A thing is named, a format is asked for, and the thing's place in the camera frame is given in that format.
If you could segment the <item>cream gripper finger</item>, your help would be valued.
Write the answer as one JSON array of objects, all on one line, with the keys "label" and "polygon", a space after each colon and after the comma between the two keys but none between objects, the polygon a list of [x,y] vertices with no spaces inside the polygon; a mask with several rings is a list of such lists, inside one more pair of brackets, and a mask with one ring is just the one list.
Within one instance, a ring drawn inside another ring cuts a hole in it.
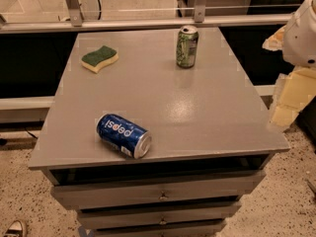
[{"label": "cream gripper finger", "polygon": [[270,108],[270,124],[274,127],[290,127],[315,97],[315,68],[295,66],[288,75],[280,74]]},{"label": "cream gripper finger", "polygon": [[265,39],[262,48],[270,51],[282,50],[284,30],[285,26],[282,26],[274,34]]}]

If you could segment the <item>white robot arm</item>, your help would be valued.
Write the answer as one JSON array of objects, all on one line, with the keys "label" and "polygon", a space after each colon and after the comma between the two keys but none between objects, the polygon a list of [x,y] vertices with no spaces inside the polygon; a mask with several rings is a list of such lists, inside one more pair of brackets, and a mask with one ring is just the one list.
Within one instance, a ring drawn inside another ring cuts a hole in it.
[{"label": "white robot arm", "polygon": [[286,130],[316,97],[316,0],[305,0],[262,48],[280,50],[294,66],[278,76],[270,108],[270,127]]}]

